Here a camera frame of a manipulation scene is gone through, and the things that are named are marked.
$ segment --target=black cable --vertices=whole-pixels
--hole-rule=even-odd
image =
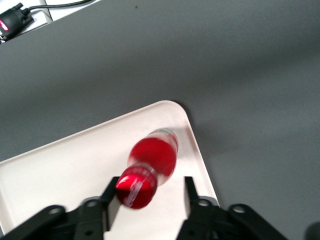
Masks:
[[[83,0],[83,1],[76,1],[76,2],[72,2],[72,3],[67,3],[67,4],[60,4],[60,5],[39,5],[39,6],[31,6],[26,8],[27,11],[31,11],[34,9],[59,9],[59,8],[68,8],[68,7],[73,7],[76,5],[81,5],[81,4],[86,4],[89,2],[92,2],[94,0]]]

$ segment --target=bolt hole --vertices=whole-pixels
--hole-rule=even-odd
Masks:
[[[49,214],[57,214],[57,213],[59,213],[60,212],[60,209],[59,208],[54,208],[54,209],[51,209],[50,211],[49,211]]]
[[[92,230],[88,230],[85,232],[86,236],[91,236],[94,232]]]
[[[198,201],[198,204],[202,207],[208,207],[209,206],[209,202],[207,200],[203,200],[201,199],[200,201]]]
[[[97,202],[96,201],[91,201],[91,202],[89,202],[86,206],[88,207],[88,208],[92,208],[92,207],[94,207],[94,206],[96,206],[97,205]]]

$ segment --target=white tray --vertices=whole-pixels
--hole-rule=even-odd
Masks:
[[[134,144],[158,128],[179,140],[171,179],[140,210],[120,207],[108,240],[174,240],[183,220],[184,176],[192,176],[200,196],[217,199],[184,109],[159,101],[45,146],[0,162],[0,226],[6,234],[49,205],[67,211],[100,196],[120,176]]]

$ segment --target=red logo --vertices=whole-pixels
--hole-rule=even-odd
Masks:
[[[5,31],[8,31],[9,30],[9,28],[5,25],[5,23],[2,21],[2,20],[0,20],[0,26],[3,28],[3,30],[5,30]]]

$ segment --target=red liquid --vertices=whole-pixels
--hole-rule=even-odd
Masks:
[[[150,165],[158,175],[169,178],[173,173],[177,161],[175,149],[167,142],[149,137],[140,140],[131,150],[128,164],[146,163]]]
[[[140,140],[132,148],[128,168],[115,186],[120,202],[132,209],[148,205],[157,186],[165,183],[174,172],[177,152],[177,137],[164,128]]]

